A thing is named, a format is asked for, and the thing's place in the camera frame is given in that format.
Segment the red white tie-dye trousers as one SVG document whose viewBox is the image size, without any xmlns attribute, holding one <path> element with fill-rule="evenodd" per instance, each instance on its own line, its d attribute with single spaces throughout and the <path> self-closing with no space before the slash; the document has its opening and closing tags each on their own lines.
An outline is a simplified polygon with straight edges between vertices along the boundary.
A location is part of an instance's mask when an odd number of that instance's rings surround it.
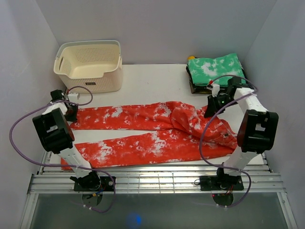
<svg viewBox="0 0 305 229">
<path fill-rule="evenodd" d="M 136 131 L 136 135 L 76 143 L 96 168 L 196 161 L 228 156 L 237 135 L 226 120 L 205 118 L 206 107 L 178 101 L 83 108 L 73 131 Z"/>
</svg>

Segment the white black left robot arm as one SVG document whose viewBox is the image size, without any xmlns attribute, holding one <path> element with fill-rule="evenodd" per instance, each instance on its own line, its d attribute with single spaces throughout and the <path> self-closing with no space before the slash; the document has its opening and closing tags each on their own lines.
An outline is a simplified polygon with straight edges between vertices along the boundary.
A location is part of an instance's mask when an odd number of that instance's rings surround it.
<svg viewBox="0 0 305 229">
<path fill-rule="evenodd" d="M 101 187 L 100 177 L 97 172 L 91 170 L 91 164 L 73 144 L 75 137 L 69 122 L 77 121 L 78 105 L 67 101 L 68 97 L 64 91 L 52 91 L 51 106 L 32 119 L 34 127 L 43 148 L 73 166 L 75 176 L 71 177 L 71 180 L 84 189 L 98 190 Z"/>
</svg>

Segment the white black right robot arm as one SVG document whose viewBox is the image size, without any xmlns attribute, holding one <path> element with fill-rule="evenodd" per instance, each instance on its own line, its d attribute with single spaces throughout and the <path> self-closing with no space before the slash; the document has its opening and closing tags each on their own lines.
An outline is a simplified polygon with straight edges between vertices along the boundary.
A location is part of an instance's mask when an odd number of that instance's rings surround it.
<svg viewBox="0 0 305 229">
<path fill-rule="evenodd" d="M 225 108 L 238 104 L 244 114 L 237 133 L 237 147 L 231 156 L 217 166 L 215 176 L 199 178 L 202 191 L 243 190 L 241 174 L 248 163 L 258 154 L 270 150 L 275 141 L 279 116 L 268 111 L 258 100 L 257 88 L 243 77 L 230 75 L 225 92 L 220 91 L 220 85 L 211 80 L 207 89 L 212 94 L 208 96 L 208 106 L 205 118 L 216 118 Z"/>
</svg>

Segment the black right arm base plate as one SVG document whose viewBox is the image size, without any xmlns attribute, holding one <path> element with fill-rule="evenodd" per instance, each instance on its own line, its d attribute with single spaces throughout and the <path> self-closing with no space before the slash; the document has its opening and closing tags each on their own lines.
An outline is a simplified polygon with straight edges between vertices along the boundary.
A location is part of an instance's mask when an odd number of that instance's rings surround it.
<svg viewBox="0 0 305 229">
<path fill-rule="evenodd" d="M 199 185 L 201 191 L 225 191 L 233 188 L 233 190 L 244 190 L 241 176 L 200 176 Z"/>
</svg>

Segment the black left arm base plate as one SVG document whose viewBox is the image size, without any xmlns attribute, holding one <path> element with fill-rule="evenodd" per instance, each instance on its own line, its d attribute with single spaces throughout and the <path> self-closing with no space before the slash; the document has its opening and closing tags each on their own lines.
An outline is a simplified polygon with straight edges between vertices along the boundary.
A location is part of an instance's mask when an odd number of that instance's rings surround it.
<svg viewBox="0 0 305 229">
<path fill-rule="evenodd" d="M 90 188 L 85 188 L 85 187 L 82 187 L 81 185 L 79 185 L 78 183 L 74 183 L 74 187 L 73 187 L 73 191 L 76 191 L 76 192 L 98 192 L 100 190 L 103 190 L 103 191 L 114 191 L 114 185 L 115 185 L 115 181 L 116 181 L 116 177 L 113 176 L 113 181 L 109 178 L 109 177 L 106 177 L 106 176 L 100 176 L 100 180 L 101 180 L 101 187 L 99 189 L 90 189 Z"/>
</svg>

